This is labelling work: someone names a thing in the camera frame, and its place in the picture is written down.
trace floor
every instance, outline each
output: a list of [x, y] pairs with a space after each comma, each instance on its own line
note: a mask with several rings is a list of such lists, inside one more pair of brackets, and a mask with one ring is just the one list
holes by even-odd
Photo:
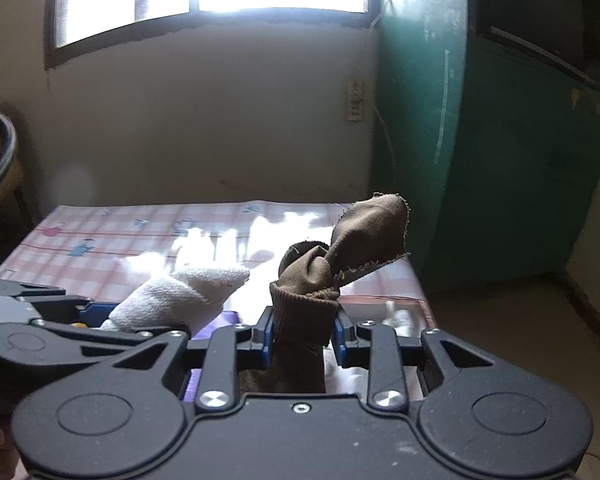
[[547, 278], [440, 292], [429, 302], [440, 328], [571, 390], [589, 407], [594, 435], [580, 469], [600, 480], [600, 342], [566, 291]]

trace checkered tablecloth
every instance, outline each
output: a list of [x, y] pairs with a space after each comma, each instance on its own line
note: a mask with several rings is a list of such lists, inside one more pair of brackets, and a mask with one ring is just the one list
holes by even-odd
[[[289, 245], [329, 242], [346, 204], [263, 201], [124, 207], [58, 206], [0, 266], [0, 278], [53, 285], [119, 302], [151, 275], [189, 264], [241, 263], [250, 280], [225, 304], [254, 323]], [[406, 259], [371, 273], [343, 295], [424, 301]]]

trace purple object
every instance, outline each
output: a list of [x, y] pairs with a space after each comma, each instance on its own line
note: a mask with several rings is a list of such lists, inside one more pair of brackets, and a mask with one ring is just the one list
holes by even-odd
[[[233, 325], [240, 323], [240, 317], [237, 312], [233, 310], [223, 310], [220, 316], [216, 317], [211, 323], [205, 326], [200, 332], [198, 332], [191, 339], [209, 339], [212, 332], [216, 328], [221, 326]], [[191, 378], [189, 384], [187, 384], [187, 391], [184, 394], [184, 401], [193, 402], [196, 397], [196, 390], [198, 389], [198, 381], [200, 380], [200, 369], [196, 368], [191, 371]]]

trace power outlet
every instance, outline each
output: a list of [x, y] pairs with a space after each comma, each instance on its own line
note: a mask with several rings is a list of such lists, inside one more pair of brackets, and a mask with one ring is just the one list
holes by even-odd
[[349, 81], [347, 91], [347, 119], [359, 123], [365, 109], [363, 85], [359, 81]]

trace brown cloth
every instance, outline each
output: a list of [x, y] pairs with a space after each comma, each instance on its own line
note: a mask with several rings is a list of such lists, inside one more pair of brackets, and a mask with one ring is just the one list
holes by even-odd
[[286, 252], [270, 284], [274, 343], [267, 370], [240, 374], [241, 392], [324, 393], [322, 347], [331, 336], [340, 287], [406, 254], [409, 207], [376, 194], [338, 220], [331, 246], [300, 242]]

